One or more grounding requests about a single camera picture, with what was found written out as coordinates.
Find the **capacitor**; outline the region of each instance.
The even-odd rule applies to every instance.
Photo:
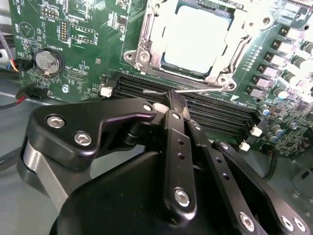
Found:
[[[267,137],[269,142],[275,143],[278,140],[278,137],[274,135],[272,132],[268,132]]]
[[[296,85],[298,85],[298,83],[300,82],[300,79],[294,75],[293,73],[287,73],[285,76],[284,76],[284,79],[289,82],[289,84],[293,87],[295,87]]]
[[[272,127],[272,132],[274,133],[275,136],[280,137],[284,131],[282,130],[280,125],[275,125]]]
[[[296,122],[293,122],[290,124],[290,128],[291,128],[291,130],[296,130],[296,129],[298,129],[298,124]]]
[[[311,55],[313,55],[313,43],[308,43],[304,46],[303,50]]]
[[[303,140],[301,141],[301,145],[302,145],[304,148],[310,147],[310,144],[309,144],[309,142],[308,142],[306,139],[303,139]]]
[[[270,111],[268,109],[268,107],[265,104],[262,104],[260,106],[260,111],[264,116],[268,116],[270,114]]]
[[[283,88],[277,88],[274,90],[274,95],[279,99],[286,99],[289,94]]]
[[[302,153],[302,152],[304,152],[304,147],[302,146],[302,145],[300,145],[300,144],[298,144],[297,145],[297,151],[299,152],[299,153]]]
[[[303,59],[302,57],[297,58],[294,62],[299,69],[304,72],[312,72],[313,71],[313,62],[310,60]]]

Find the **screw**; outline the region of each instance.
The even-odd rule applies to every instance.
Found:
[[[142,63],[146,63],[149,61],[149,55],[145,52],[142,52],[139,54],[139,60],[142,62]]]
[[[176,189],[174,192],[175,200],[182,206],[188,207],[190,204],[190,199],[187,193],[182,189]]]
[[[78,143],[81,146],[88,146],[92,142],[90,135],[88,135],[86,132],[76,133],[74,135],[74,140],[76,143]]]
[[[250,232],[254,231],[254,223],[252,220],[247,216],[245,213],[240,212],[239,214],[240,221],[245,226],[246,229],[248,229]]]
[[[299,228],[301,231],[303,231],[303,232],[306,231],[306,229],[305,229],[303,223],[302,223],[300,220],[298,220],[298,219],[295,218],[295,217],[293,218],[293,220],[294,220],[295,224],[298,226],[298,228]]]
[[[63,85],[63,86],[62,86],[62,91],[63,91],[63,93],[69,93],[69,92],[70,92],[70,87],[69,87],[69,85]]]
[[[224,148],[224,149],[228,149],[228,145],[224,142],[221,142],[221,146]]]
[[[176,119],[180,119],[180,117],[176,113],[173,113],[173,117],[175,117]]]
[[[151,111],[152,110],[152,108],[149,105],[146,105],[146,104],[143,105],[143,108],[145,110],[147,110],[147,111]]]
[[[298,198],[300,196],[300,193],[298,191],[291,191],[294,198]]]
[[[291,130],[296,130],[296,129],[298,129],[298,124],[296,122],[293,122],[290,124],[290,128],[291,128]]]
[[[283,222],[284,222],[285,227],[286,227],[289,231],[293,232],[293,231],[294,231],[294,227],[293,227],[293,225],[291,224],[291,222],[290,222],[286,217],[284,217],[284,216],[282,216],[282,220],[283,220]]]
[[[47,124],[53,128],[61,128],[64,127],[65,122],[58,116],[50,116],[47,118]]]
[[[199,125],[197,123],[194,123],[194,126],[197,130],[201,130],[201,128],[199,127]]]

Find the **green circuit board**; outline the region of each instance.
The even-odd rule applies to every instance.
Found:
[[[214,4],[216,7],[216,3],[208,0],[196,2],[205,6]],[[65,62],[64,70],[52,78],[43,76],[36,68],[21,72],[21,85],[35,83],[47,89],[49,98],[64,102],[97,98],[103,78],[112,77],[116,71],[181,88],[181,84],[174,81],[142,75],[123,59],[125,51],[137,48],[146,3],[146,0],[11,0],[17,57],[34,59],[39,49],[48,47],[58,51]],[[271,110],[271,115],[267,117],[271,121],[265,132],[270,131],[274,125],[281,125],[284,136],[275,145],[282,155],[289,156],[297,152],[296,146],[303,139],[303,132],[312,123],[307,115],[313,105],[307,102],[304,109],[298,110],[302,93],[295,90],[291,90],[291,95],[286,100],[279,100],[273,94],[280,81],[279,76],[286,68],[280,68],[281,73],[272,78],[268,87],[263,88],[260,97],[249,95],[247,88],[254,86],[252,80],[255,75],[261,75],[260,65],[268,65],[265,56],[269,52],[275,52],[272,48],[273,41],[282,40],[293,44],[295,48],[308,43],[305,38],[286,39],[280,32],[284,26],[305,32],[310,25],[312,10],[299,1],[276,0],[273,1],[271,13],[273,25],[261,31],[249,44],[233,76],[237,88],[231,92],[201,95],[253,108],[262,104],[276,107],[280,112]],[[283,56],[292,61],[297,55],[291,53]],[[69,86],[70,92],[62,91],[64,85]],[[310,85],[310,79],[306,78],[306,86]],[[290,125],[294,122],[298,128],[291,130]],[[265,143],[273,144],[263,135],[252,144],[252,148],[259,149]]]

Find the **red wire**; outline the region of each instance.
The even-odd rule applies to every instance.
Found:
[[[23,100],[25,100],[25,96],[22,96],[16,101],[16,104],[20,104]]]

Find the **silver screw head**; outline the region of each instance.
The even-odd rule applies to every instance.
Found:
[[[285,225],[285,227],[286,227],[289,231],[291,231],[291,232],[294,231],[293,225],[291,224],[291,222],[290,222],[286,217],[282,216],[282,221],[283,221],[283,224]]]
[[[221,146],[224,148],[224,149],[228,149],[228,145],[224,142],[221,142]]]
[[[50,116],[47,118],[47,124],[53,128],[61,128],[64,127],[65,121],[58,116]]]
[[[143,105],[143,108],[145,110],[147,110],[147,111],[151,111],[152,110],[152,108],[149,105],[146,105],[146,104]]]
[[[201,130],[201,128],[199,127],[199,125],[197,123],[194,123],[195,128],[199,131]]]
[[[182,189],[176,189],[174,192],[175,200],[182,206],[188,207],[190,204],[190,199],[187,193]]]
[[[62,92],[63,92],[63,93],[69,93],[69,92],[70,92],[70,87],[69,87],[69,85],[63,85],[63,86],[62,86]]]
[[[240,221],[245,226],[246,229],[248,229],[250,232],[254,231],[254,223],[253,221],[247,216],[245,213],[240,212],[239,214]]]
[[[296,217],[294,217],[293,220],[301,231],[303,231],[303,232],[306,231],[305,226],[303,225],[303,223],[300,220],[298,220]]]
[[[81,146],[88,146],[92,142],[90,135],[88,135],[86,132],[76,133],[74,135],[74,140],[76,143],[78,143]]]
[[[145,52],[139,54],[139,60],[143,63],[147,63],[149,61],[149,55]]]

